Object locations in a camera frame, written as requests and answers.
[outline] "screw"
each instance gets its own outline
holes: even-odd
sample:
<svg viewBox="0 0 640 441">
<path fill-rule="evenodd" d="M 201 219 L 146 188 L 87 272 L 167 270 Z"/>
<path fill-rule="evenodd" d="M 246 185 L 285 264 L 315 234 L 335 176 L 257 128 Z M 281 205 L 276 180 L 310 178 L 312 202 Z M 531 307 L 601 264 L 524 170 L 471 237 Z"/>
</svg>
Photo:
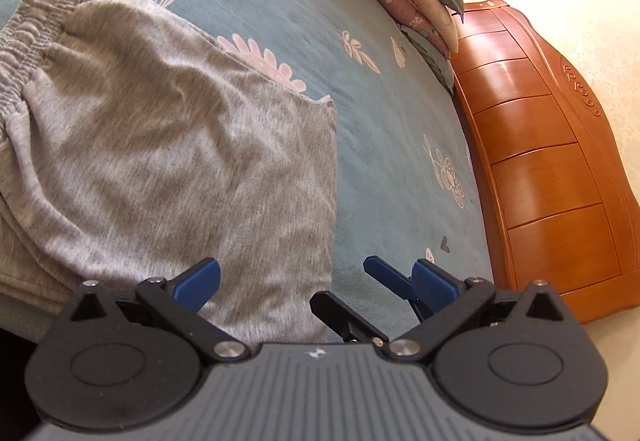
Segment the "screw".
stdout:
<svg viewBox="0 0 640 441">
<path fill-rule="evenodd" d="M 218 342 L 213 347 L 213 352 L 220 358 L 237 358 L 244 354 L 244 345 L 233 340 Z"/>
<path fill-rule="evenodd" d="M 414 356 L 420 352 L 420 344 L 413 340 L 400 339 L 391 342 L 389 350 L 396 356 Z"/>
</svg>

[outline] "elastic waistband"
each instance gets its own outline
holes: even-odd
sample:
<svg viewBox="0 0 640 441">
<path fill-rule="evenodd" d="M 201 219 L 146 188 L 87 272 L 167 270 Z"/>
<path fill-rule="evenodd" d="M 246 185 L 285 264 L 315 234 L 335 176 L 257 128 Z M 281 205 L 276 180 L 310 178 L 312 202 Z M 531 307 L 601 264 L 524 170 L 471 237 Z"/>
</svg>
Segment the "elastic waistband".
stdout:
<svg viewBox="0 0 640 441">
<path fill-rule="evenodd" d="M 0 30 L 0 141 L 6 138 L 7 115 L 17 109 L 24 85 L 78 2 L 23 0 Z"/>
</svg>

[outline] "beige wallpaper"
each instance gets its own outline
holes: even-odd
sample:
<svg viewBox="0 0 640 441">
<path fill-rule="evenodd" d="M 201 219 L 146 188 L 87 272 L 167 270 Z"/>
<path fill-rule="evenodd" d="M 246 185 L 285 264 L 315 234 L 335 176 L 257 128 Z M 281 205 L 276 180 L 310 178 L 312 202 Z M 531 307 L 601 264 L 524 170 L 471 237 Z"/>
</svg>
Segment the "beige wallpaper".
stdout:
<svg viewBox="0 0 640 441">
<path fill-rule="evenodd" d="M 483 0 L 465 0 L 479 2 Z M 584 75 L 604 107 L 640 198 L 640 0 L 504 0 Z M 596 425 L 640 440 L 640 309 L 588 327 L 609 367 Z"/>
</svg>

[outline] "bed sheet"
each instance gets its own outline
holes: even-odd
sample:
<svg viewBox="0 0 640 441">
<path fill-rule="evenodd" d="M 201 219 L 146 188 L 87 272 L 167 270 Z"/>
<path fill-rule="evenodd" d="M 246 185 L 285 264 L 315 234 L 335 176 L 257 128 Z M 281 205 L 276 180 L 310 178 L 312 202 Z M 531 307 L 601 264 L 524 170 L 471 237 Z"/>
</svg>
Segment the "bed sheet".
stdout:
<svg viewBox="0 0 640 441">
<path fill-rule="evenodd" d="M 19 1 L 0 0 L 1 24 Z M 376 0 L 154 1 L 290 88 L 334 99 L 333 290 L 340 298 L 394 337 L 417 320 L 363 272 L 367 256 L 379 255 L 407 275 L 427 257 L 460 278 L 492 278 L 450 95 Z"/>
</svg>

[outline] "wooden headboard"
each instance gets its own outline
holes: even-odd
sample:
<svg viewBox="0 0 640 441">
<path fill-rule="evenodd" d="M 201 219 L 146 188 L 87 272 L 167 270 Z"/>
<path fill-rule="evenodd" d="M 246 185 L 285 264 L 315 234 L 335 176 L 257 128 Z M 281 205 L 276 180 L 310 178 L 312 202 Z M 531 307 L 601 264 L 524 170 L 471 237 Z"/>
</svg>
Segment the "wooden headboard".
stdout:
<svg viewBox="0 0 640 441">
<path fill-rule="evenodd" d="M 456 17 L 454 104 L 498 287 L 551 282 L 581 322 L 640 305 L 640 206 L 569 61 L 501 0 Z"/>
</svg>

